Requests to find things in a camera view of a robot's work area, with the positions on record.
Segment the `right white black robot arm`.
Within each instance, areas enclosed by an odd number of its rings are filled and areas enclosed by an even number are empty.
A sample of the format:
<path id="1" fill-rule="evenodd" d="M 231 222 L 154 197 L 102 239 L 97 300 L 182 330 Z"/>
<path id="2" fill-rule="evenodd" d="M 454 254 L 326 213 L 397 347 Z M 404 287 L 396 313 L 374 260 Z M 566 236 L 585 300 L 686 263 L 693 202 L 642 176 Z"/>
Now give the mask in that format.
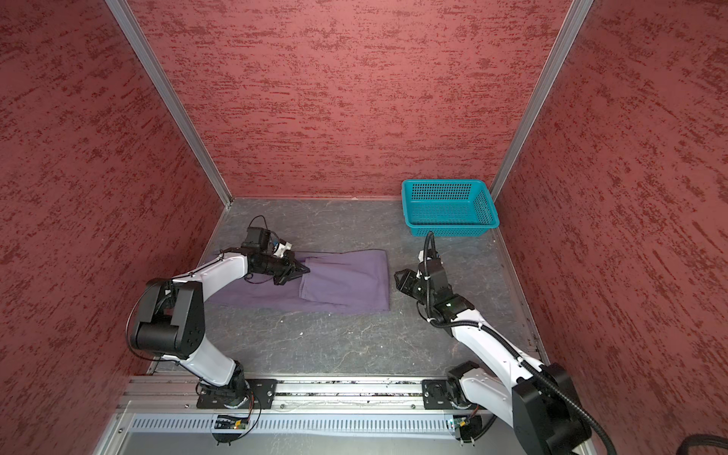
<path id="1" fill-rule="evenodd" d="M 404 269 L 394 280 L 398 291 L 424 305 L 426 322 L 481 361 L 449 372 L 451 402 L 477 405 L 504 421 L 527 454 L 570 454 L 591 439 L 593 429 L 568 373 L 508 341 L 474 304 L 452 291 L 443 269 Z"/>

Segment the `purple trousers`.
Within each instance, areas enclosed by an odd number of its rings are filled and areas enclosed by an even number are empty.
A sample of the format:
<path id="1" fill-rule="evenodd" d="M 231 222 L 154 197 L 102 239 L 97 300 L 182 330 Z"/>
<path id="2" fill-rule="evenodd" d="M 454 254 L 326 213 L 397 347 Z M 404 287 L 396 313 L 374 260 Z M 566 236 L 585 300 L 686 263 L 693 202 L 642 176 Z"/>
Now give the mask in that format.
<path id="1" fill-rule="evenodd" d="M 273 282 L 251 284 L 243 279 L 236 280 L 212 295 L 206 305 L 343 315 L 390 310 L 386 251 L 302 252 L 297 257 L 310 269 L 301 278 L 283 286 L 275 286 Z"/>

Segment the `teal plastic basket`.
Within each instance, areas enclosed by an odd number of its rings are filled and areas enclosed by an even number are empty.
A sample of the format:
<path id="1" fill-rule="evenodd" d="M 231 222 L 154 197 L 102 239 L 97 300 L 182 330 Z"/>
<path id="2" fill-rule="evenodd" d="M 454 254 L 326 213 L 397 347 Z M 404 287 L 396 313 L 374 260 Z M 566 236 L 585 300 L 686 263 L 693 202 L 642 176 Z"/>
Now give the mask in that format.
<path id="1" fill-rule="evenodd" d="M 474 179 L 409 179 L 401 186 L 406 225 L 415 237 L 480 237 L 500 227 L 487 185 Z"/>

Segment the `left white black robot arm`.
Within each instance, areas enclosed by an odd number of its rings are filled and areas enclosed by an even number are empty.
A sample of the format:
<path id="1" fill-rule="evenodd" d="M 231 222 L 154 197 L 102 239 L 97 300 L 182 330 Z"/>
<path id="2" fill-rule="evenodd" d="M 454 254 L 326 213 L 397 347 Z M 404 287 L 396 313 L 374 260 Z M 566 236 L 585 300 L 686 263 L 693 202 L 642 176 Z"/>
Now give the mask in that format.
<path id="1" fill-rule="evenodd" d="M 201 394 L 224 408 L 252 408 L 255 394 L 241 363 L 224 355 L 207 338 L 206 300 L 255 274 L 269 276 L 275 286 L 283 286 L 309 272 L 291 251 L 225 249 L 193 271 L 148 282 L 126 322 L 127 348 L 139 358 L 180 365 L 198 378 Z"/>

